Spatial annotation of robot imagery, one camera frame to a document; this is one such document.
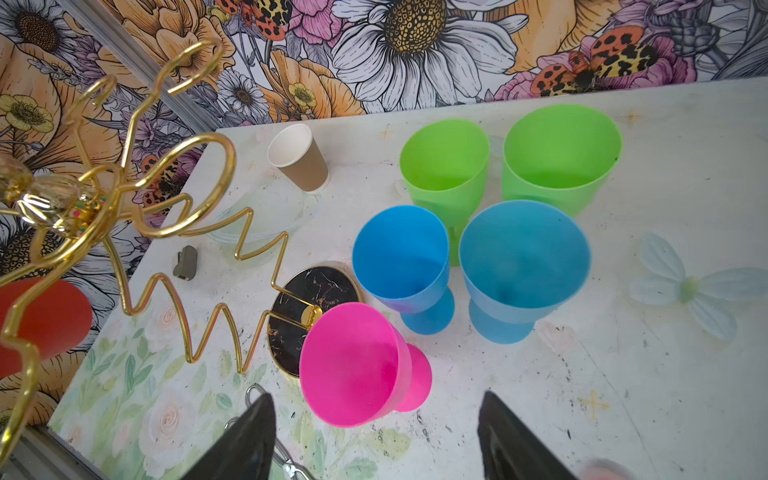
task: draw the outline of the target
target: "brown paper cup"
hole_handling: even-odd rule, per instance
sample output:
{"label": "brown paper cup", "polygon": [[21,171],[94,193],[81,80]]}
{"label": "brown paper cup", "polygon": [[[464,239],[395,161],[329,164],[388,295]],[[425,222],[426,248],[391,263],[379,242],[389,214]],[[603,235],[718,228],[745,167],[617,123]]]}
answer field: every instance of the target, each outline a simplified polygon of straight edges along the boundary
{"label": "brown paper cup", "polygon": [[272,139],[266,153],[270,163],[280,169],[298,188],[316,194],[328,181],[328,166],[305,124],[284,129]]}

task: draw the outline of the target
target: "red object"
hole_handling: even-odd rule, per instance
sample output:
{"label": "red object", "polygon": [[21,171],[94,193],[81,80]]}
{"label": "red object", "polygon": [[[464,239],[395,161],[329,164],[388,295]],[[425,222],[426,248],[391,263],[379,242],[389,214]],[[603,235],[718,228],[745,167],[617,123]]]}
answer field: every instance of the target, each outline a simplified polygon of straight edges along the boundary
{"label": "red object", "polygon": [[[29,278],[0,287],[0,326],[16,299],[40,279]],[[40,349],[40,360],[75,348],[88,335],[93,313],[88,298],[78,288],[57,280],[36,298],[24,312],[18,336]],[[22,370],[22,358],[12,349],[0,346],[0,379]]]}

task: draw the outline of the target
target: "wall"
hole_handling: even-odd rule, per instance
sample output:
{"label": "wall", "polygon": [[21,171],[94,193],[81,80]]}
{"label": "wall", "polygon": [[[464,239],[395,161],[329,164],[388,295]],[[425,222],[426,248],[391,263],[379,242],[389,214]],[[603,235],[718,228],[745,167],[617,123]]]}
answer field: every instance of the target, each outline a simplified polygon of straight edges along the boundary
{"label": "wall", "polygon": [[[35,174],[83,173],[71,129],[62,120],[80,92],[103,77],[105,71],[117,73],[120,84],[104,108],[89,107],[85,112],[90,122],[82,128],[82,136],[94,164],[118,159],[128,118],[144,99],[145,86],[53,0],[0,3],[0,153],[24,161]],[[144,167],[190,134],[173,112],[162,103],[156,104],[139,125],[129,166],[131,175],[141,177]],[[200,150],[185,154],[162,180],[126,201],[152,204],[177,194],[200,154]],[[159,226],[163,219],[164,214],[157,214],[149,220]],[[32,229],[17,217],[0,216],[0,276],[29,261],[31,235]],[[119,223],[111,235],[130,276],[149,240],[129,222]],[[53,234],[46,240],[48,251],[61,241]],[[39,270],[29,276],[45,273]],[[95,247],[63,278],[90,300],[91,333],[77,348],[45,362],[31,419],[35,423],[46,421],[53,412],[84,353],[119,302],[114,272],[103,248]],[[0,380],[0,425],[16,400],[19,384],[17,376]]]}
{"label": "wall", "polygon": [[224,126],[768,74],[763,0],[99,1],[160,63],[219,38]]}

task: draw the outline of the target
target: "white table surface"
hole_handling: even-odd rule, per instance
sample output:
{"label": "white table surface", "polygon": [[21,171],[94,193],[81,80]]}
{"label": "white table surface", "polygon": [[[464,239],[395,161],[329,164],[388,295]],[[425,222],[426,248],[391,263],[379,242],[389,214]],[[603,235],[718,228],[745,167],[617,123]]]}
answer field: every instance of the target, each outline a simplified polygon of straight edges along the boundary
{"label": "white table surface", "polygon": [[[498,145],[499,138],[528,112],[576,103],[606,112],[624,135],[619,165],[577,218],[593,251],[590,279],[574,299],[546,319],[572,327],[577,340],[573,348],[559,356],[536,331],[510,346],[482,338],[469,321],[468,294],[458,267],[452,268],[449,285],[455,316],[434,336],[414,334],[397,313],[368,296],[368,302],[386,312],[406,340],[427,355],[432,392],[418,411],[393,412],[352,432],[338,433],[310,417],[310,431],[322,432],[326,443],[323,470],[316,476],[481,478],[478,409],[483,392],[491,389],[575,471],[587,459],[600,457],[624,465],[638,478],[765,478],[765,300],[739,311],[736,338],[725,343],[705,333],[683,306],[634,302],[627,283],[645,273],[633,253],[647,231],[674,246],[690,275],[735,266],[768,267],[766,91],[768,78],[758,78],[307,122],[332,177],[316,218],[288,244],[280,284],[309,266],[348,263],[355,237],[370,217],[409,203],[397,186],[399,152],[426,124],[467,118],[480,124]],[[220,130],[236,145],[237,172],[210,219],[269,167],[268,140],[285,126]],[[558,132],[552,132],[551,140],[558,140]],[[185,192],[199,200],[209,191],[220,173],[221,151],[218,146],[205,150]],[[501,201],[500,160],[492,157],[491,162],[481,208]],[[247,348],[260,312],[276,297],[269,288],[273,260],[235,264],[225,260],[220,246],[206,236],[155,241],[131,280],[134,297],[152,273],[170,273],[176,252],[187,244],[199,252],[197,276],[191,282],[176,280],[175,285],[197,329],[194,343],[213,306],[224,301],[244,330],[241,339]],[[116,312],[111,322],[116,321],[127,319]],[[217,349],[231,349],[223,319],[208,348],[204,359],[210,356],[211,362],[218,359]],[[304,445],[311,452],[306,435],[301,438],[300,415],[292,414],[307,411],[297,383],[272,364],[266,339],[257,348],[253,364],[268,365],[261,384],[274,395],[278,437],[299,463],[320,465],[301,451]],[[194,373],[194,366],[185,366],[183,372],[187,369],[186,380],[174,384],[182,392]],[[79,372],[73,385],[86,375]],[[245,386],[237,388],[231,382],[221,386],[234,400],[235,413],[244,409]],[[603,404],[595,406],[594,414],[588,404],[592,392]],[[384,454],[370,475],[340,471],[343,464],[354,468],[353,461],[371,449],[365,442],[345,447],[342,438],[363,438],[378,429],[396,429],[404,435],[396,438],[407,437],[409,447]],[[211,442],[202,442],[200,450]]]}

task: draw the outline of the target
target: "gold jewelry holder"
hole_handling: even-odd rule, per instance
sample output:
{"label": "gold jewelry holder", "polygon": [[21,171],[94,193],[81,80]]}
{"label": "gold jewelry holder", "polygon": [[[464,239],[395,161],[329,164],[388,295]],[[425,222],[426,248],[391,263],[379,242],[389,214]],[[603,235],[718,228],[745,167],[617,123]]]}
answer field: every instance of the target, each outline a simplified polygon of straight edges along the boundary
{"label": "gold jewelry holder", "polygon": [[[150,295],[154,291],[154,288],[158,283],[163,284],[174,303],[176,314],[179,317],[182,340],[184,341],[184,352],[187,357],[187,362],[189,363],[195,363],[200,359],[200,356],[208,343],[208,339],[210,338],[211,330],[218,319],[219,312],[224,314],[224,317],[227,319],[227,324],[230,327],[234,343],[235,357],[237,359],[237,372],[241,375],[246,372],[251,359],[253,358],[256,342],[261,334],[261,329],[267,315],[291,323],[295,326],[309,329],[323,314],[323,311],[319,306],[302,300],[298,296],[277,285],[277,274],[280,271],[280,264],[283,262],[286,245],[288,244],[287,232],[282,232],[274,240],[258,250],[250,253],[242,252],[247,232],[250,228],[251,221],[253,220],[252,208],[245,207],[231,217],[216,222],[208,227],[192,228],[218,204],[224,192],[227,191],[234,175],[235,148],[227,137],[214,132],[189,137],[171,149],[162,160],[157,162],[146,173],[144,178],[136,182],[130,182],[127,179],[126,165],[131,161],[134,137],[139,119],[144,112],[160,99],[163,83],[165,82],[166,77],[168,77],[190,56],[207,48],[212,48],[214,51],[214,56],[210,62],[204,65],[201,70],[192,77],[167,90],[167,93],[171,95],[182,93],[211,73],[219,64],[219,60],[223,53],[220,41],[199,41],[186,48],[161,69],[160,74],[158,74],[155,79],[151,93],[131,116],[131,121],[128,124],[125,138],[125,146],[118,163],[93,167],[80,135],[80,129],[85,122],[82,117],[83,109],[89,101],[93,101],[94,105],[97,107],[100,107],[104,103],[118,82],[117,78],[113,75],[108,75],[96,81],[78,100],[76,100],[72,108],[74,113],[68,117],[65,124],[67,126],[75,126],[75,144],[77,145],[78,154],[86,170],[86,172],[77,180],[63,174],[33,177],[32,173],[22,162],[11,157],[0,156],[0,200],[4,201],[6,204],[14,204],[15,206],[14,210],[0,209],[0,214],[19,216],[23,221],[30,223],[35,228],[35,234],[32,238],[29,251],[30,262],[27,265],[0,277],[0,286],[18,280],[37,269],[50,270],[50,272],[35,283],[32,288],[25,291],[16,299],[8,310],[8,314],[5,316],[5,323],[0,332],[0,345],[16,350],[22,357],[22,386],[19,390],[20,396],[18,397],[11,416],[8,419],[8,424],[0,439],[0,465],[5,463],[5,460],[9,457],[11,450],[15,446],[26,425],[32,396],[37,389],[38,371],[41,368],[40,351],[38,347],[32,342],[18,337],[18,330],[24,312],[33,300],[40,296],[47,288],[53,285],[57,279],[82,260],[88,251],[99,242],[104,244],[109,259],[112,262],[118,281],[118,288],[120,290],[121,307],[126,315],[133,316],[144,311],[149,303]],[[217,143],[224,149],[223,172],[213,190],[195,211],[190,212],[193,205],[192,197],[189,194],[179,194],[176,197],[151,207],[134,205],[129,211],[121,212],[121,199],[124,194],[147,186],[156,177],[161,175],[165,167],[177,157],[197,145],[210,142]],[[105,171],[113,174],[112,185],[109,189],[104,189],[97,179],[97,175]],[[184,202],[184,206],[182,207],[179,220],[173,225],[169,227],[153,228],[144,222],[145,214],[164,210],[180,202]],[[128,279],[122,268],[117,249],[109,236],[112,227],[119,220],[132,219],[139,233],[147,238],[157,239],[172,237],[173,235],[178,235],[179,237],[202,235],[225,227],[242,217],[245,217],[245,225],[240,234],[240,239],[237,241],[237,247],[234,252],[235,258],[237,260],[253,258],[282,242],[280,246],[280,254],[277,257],[277,262],[275,264],[275,270],[272,272],[270,285],[278,292],[284,293],[306,305],[306,315],[304,316],[306,324],[285,318],[272,310],[265,310],[259,319],[256,335],[253,337],[245,361],[243,361],[243,352],[240,348],[240,337],[237,335],[237,326],[235,325],[229,307],[227,307],[225,303],[219,303],[214,307],[214,311],[210,314],[208,324],[203,333],[203,338],[200,340],[200,344],[197,348],[193,350],[187,315],[184,312],[184,307],[181,304],[181,300],[174,285],[165,273],[155,273],[144,287],[144,291],[141,293],[136,305],[132,306],[131,291],[128,288]],[[55,252],[50,253],[49,255],[42,255],[43,242],[45,235],[48,232],[55,232],[62,237],[64,241]]]}

